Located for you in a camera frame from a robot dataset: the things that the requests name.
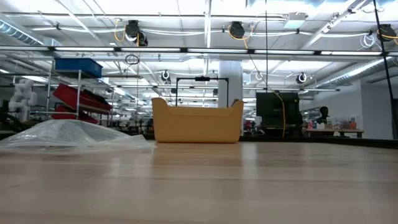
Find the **wooden table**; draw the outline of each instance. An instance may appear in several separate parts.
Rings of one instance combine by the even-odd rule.
[[[158,144],[0,154],[0,223],[397,223],[398,151],[331,144]]]
[[[304,129],[307,133],[308,137],[311,137],[311,133],[331,133],[331,132],[339,132],[340,136],[344,136],[345,133],[356,133],[357,138],[362,138],[362,133],[364,133],[364,130],[360,129]]]

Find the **ceiling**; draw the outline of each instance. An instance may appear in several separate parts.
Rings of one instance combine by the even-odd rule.
[[[345,12],[350,6],[358,6],[354,14],[349,14],[342,20],[333,24],[333,27],[314,43],[302,48],[325,24],[336,19],[338,13]],[[396,1],[378,1],[379,17],[382,24],[391,24],[398,28]],[[368,1],[334,0],[334,1],[272,1],[268,0],[267,6],[262,0],[0,0],[0,9],[4,16],[19,25],[21,29],[30,32],[35,37],[54,38],[62,46],[106,46],[106,47],[131,47],[134,44],[126,39],[119,42],[115,39],[113,29],[116,19],[121,19],[117,28],[123,26],[129,19],[138,19],[139,27],[144,31],[149,47],[210,47],[244,49],[244,42],[232,39],[227,29],[232,21],[241,21],[247,34],[249,49],[289,49],[289,50],[349,50],[349,51],[380,51],[374,43],[364,48],[361,45],[365,34],[376,30],[376,19],[372,12],[372,5]],[[264,20],[267,9],[268,19]],[[284,28],[287,14],[307,15],[305,22],[300,26],[299,33],[296,29]],[[210,33],[205,29],[210,24]],[[1,45],[22,45],[22,42],[0,33]],[[122,39],[123,32],[116,35]],[[398,50],[393,41],[385,43],[386,49]],[[33,54],[32,52],[11,52],[18,57],[45,68],[51,68],[51,58],[46,55]],[[222,55],[211,55],[208,61],[206,55],[201,54],[171,54],[171,53],[143,53],[140,55],[141,63],[132,65],[124,63],[123,58],[127,53],[102,53],[102,52],[64,52],[62,57],[93,57],[103,66],[103,74],[111,77],[109,80],[116,85],[163,85],[160,76],[168,70],[172,85],[176,77],[195,77],[206,74],[217,77],[218,62],[225,60]],[[4,68],[9,58],[0,56],[0,67]],[[262,80],[256,78],[256,67],[259,72],[268,72],[270,87],[292,87],[296,85],[295,74],[301,72],[311,75],[314,80],[327,80],[327,78],[356,62],[365,62],[366,58],[305,58],[287,57],[272,58],[266,63],[265,58],[242,57],[244,73],[250,74],[248,87],[265,87]],[[142,75],[143,79],[131,78],[131,75]],[[203,83],[181,81],[181,85],[203,86]],[[208,82],[208,86],[217,86],[217,82]],[[151,88],[140,89],[126,88],[131,95],[142,98],[158,96]],[[168,90],[162,90],[163,95],[169,95]],[[254,97],[254,91],[244,91],[244,97]],[[183,96],[213,96],[207,90],[182,90]]]

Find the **clear plastic bag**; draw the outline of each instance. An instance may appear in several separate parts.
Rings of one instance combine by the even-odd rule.
[[[99,152],[153,149],[142,135],[130,136],[96,124],[54,119],[0,141],[8,152]]]

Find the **blue bin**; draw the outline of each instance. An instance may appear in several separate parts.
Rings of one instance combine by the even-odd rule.
[[[56,58],[55,71],[78,78],[78,71],[83,72],[82,78],[102,78],[102,66],[91,58]]]

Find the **person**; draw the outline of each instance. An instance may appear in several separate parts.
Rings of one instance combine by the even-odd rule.
[[[322,106],[319,109],[319,112],[321,112],[322,116],[317,119],[317,123],[318,124],[322,124],[322,123],[327,124],[326,118],[329,117],[329,109],[326,106]]]

